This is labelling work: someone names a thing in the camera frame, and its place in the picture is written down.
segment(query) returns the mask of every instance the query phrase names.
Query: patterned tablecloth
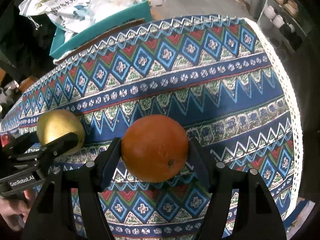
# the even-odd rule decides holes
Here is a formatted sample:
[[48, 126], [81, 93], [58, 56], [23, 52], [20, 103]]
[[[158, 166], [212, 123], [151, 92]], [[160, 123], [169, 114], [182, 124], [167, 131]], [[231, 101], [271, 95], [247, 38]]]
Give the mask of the patterned tablecloth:
[[[64, 170], [95, 159], [138, 118], [165, 114], [230, 168], [257, 169], [283, 219], [295, 207], [303, 159], [297, 102], [272, 46], [248, 19], [180, 17], [103, 39], [30, 87], [1, 133], [35, 131], [38, 117], [55, 108], [77, 115], [86, 132], [83, 149], [54, 164]], [[224, 236], [232, 232], [237, 198], [234, 190]], [[192, 239], [209, 200], [188, 163], [152, 184], [120, 161], [100, 194], [116, 239]], [[76, 189], [72, 203], [85, 236]]]

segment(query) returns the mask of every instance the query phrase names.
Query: teal box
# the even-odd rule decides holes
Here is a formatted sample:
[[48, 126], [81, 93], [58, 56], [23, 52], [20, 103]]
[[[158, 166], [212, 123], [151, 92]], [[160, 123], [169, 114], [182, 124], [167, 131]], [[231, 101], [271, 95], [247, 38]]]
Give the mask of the teal box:
[[144, 18], [146, 22], [152, 21], [150, 7], [147, 0], [143, 0], [141, 3], [133, 5], [95, 23], [84, 31], [73, 36], [66, 43], [64, 43], [65, 31], [57, 28], [52, 41], [50, 56], [55, 59], [59, 59], [67, 51], [79, 48], [81, 45], [87, 43], [100, 34], [103, 34], [107, 30], [141, 18]]

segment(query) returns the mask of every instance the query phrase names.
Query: white lace trim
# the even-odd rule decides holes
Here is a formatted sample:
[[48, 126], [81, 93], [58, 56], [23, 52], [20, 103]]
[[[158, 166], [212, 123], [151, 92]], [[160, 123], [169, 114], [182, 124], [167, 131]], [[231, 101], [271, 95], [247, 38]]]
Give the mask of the white lace trim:
[[273, 70], [275, 71], [280, 85], [284, 92], [284, 98], [289, 106], [291, 113], [291, 124], [292, 124], [292, 133], [293, 133], [293, 145], [294, 145], [294, 176], [293, 176], [293, 185], [291, 190], [291, 201], [286, 214], [286, 218], [291, 214], [291, 212], [295, 209], [301, 175], [302, 175], [302, 164], [303, 164], [303, 144], [302, 144], [302, 128], [301, 128], [301, 118], [300, 112], [298, 108], [297, 99], [290, 82], [290, 78], [287, 75], [284, 67], [277, 56], [273, 46], [267, 40], [265, 35], [262, 33], [258, 24], [252, 20], [244, 18], [244, 20], [250, 25], [250, 27], [254, 30], [257, 37], [259, 38], [268, 58], [272, 64]]

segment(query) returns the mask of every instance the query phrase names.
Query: metal screw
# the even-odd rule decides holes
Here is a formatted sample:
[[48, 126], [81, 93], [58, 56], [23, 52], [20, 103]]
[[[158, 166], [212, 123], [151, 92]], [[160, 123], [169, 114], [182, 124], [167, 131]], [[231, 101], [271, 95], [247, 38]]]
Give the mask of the metal screw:
[[222, 169], [224, 168], [224, 163], [216, 163], [216, 166], [219, 168], [219, 169]]
[[60, 171], [61, 171], [60, 167], [55, 167], [52, 172], [54, 174], [58, 174]]
[[257, 175], [258, 174], [258, 171], [256, 169], [250, 169], [250, 173], [252, 175]]
[[88, 161], [85, 166], [87, 166], [88, 168], [91, 168], [94, 166], [94, 161]]

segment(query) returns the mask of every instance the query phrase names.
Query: orange fruit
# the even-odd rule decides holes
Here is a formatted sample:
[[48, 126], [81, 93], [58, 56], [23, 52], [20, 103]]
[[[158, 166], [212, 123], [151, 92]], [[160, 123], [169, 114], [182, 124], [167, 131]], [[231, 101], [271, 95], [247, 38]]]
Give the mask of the orange fruit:
[[131, 174], [146, 182], [172, 178], [188, 158], [186, 131], [175, 120], [160, 114], [135, 121], [121, 141], [121, 157]]

